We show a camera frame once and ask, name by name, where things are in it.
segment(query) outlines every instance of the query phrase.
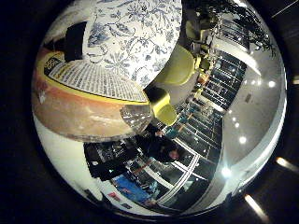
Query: chair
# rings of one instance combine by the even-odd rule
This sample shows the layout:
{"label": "chair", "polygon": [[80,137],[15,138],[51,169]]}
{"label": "chair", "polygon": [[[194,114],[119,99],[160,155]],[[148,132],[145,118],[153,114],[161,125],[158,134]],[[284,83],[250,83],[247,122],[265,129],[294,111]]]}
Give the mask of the chair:
{"label": "chair", "polygon": [[200,20],[200,29],[209,30],[213,29],[218,23],[218,18],[216,14],[210,14],[207,17]]}
{"label": "chair", "polygon": [[83,35],[86,21],[67,28],[64,41],[64,58],[66,62],[82,59]]}
{"label": "chair", "polygon": [[176,44],[168,62],[155,81],[175,86],[183,85],[195,72],[195,62],[199,59],[195,60],[189,51]]}
{"label": "chair", "polygon": [[155,118],[167,126],[173,125],[178,114],[176,109],[170,105],[169,93],[161,88],[151,88],[147,95]]}
{"label": "chair", "polygon": [[205,45],[209,29],[196,30],[190,21],[186,22],[186,36],[194,43]]}

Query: person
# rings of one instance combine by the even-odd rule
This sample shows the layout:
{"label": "person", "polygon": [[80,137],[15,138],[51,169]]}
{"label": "person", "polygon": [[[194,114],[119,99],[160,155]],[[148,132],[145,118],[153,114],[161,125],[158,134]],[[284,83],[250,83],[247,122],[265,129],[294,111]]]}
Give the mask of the person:
{"label": "person", "polygon": [[164,137],[161,130],[152,125],[147,128],[149,137],[137,135],[135,137],[139,147],[143,153],[160,162],[172,162],[182,159],[182,152],[178,150],[175,143]]}
{"label": "person", "polygon": [[102,181],[126,172],[126,162],[133,160],[139,153],[122,141],[84,143],[84,151],[92,177],[100,177]]}

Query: round table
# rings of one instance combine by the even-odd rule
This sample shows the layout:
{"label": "round table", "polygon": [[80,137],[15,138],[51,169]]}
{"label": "round table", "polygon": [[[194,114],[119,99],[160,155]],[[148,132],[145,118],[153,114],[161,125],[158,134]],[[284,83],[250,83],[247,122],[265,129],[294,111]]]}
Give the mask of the round table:
{"label": "round table", "polygon": [[147,87],[179,36],[180,0],[101,0],[83,36],[85,60]]}

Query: ceiling light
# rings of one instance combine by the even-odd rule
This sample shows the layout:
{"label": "ceiling light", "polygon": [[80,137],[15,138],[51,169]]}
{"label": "ceiling light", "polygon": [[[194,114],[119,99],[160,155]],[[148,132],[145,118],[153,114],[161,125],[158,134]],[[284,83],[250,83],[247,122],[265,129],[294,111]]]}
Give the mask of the ceiling light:
{"label": "ceiling light", "polygon": [[270,223],[269,217],[265,214],[260,205],[258,205],[250,195],[245,195],[245,201],[250,205],[253,211],[260,217],[263,223]]}
{"label": "ceiling light", "polygon": [[239,6],[240,7],[247,7],[247,5],[245,3],[240,3]]}
{"label": "ceiling light", "polygon": [[241,136],[241,137],[239,137],[239,142],[240,142],[240,144],[245,144],[246,142],[247,142],[247,138],[246,137],[244,137],[244,136]]}
{"label": "ceiling light", "polygon": [[268,86],[269,86],[270,88],[275,87],[275,85],[276,85],[276,83],[275,83],[274,81],[269,81],[269,83],[268,83]]}
{"label": "ceiling light", "polygon": [[229,178],[232,175],[232,171],[227,167],[223,167],[221,173],[224,176],[224,178]]}
{"label": "ceiling light", "polygon": [[284,160],[284,159],[281,158],[281,157],[278,157],[278,158],[277,158],[277,163],[278,163],[279,165],[286,166],[287,161]]}

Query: dark jacket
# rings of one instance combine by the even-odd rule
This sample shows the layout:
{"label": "dark jacket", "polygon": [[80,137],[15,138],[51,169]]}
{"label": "dark jacket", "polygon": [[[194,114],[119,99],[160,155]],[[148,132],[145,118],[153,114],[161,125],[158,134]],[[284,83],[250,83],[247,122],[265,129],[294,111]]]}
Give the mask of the dark jacket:
{"label": "dark jacket", "polygon": [[84,153],[89,163],[92,177],[100,177],[102,181],[105,181],[121,175],[127,171],[124,163],[138,154],[134,147],[122,146],[124,151],[122,154],[116,155],[111,145],[112,143],[84,144]]}
{"label": "dark jacket", "polygon": [[169,157],[169,152],[176,149],[176,145],[168,138],[155,136],[159,130],[152,125],[147,128],[149,137],[137,135],[136,141],[143,153],[148,157],[153,157],[157,161],[171,162],[174,161]]}

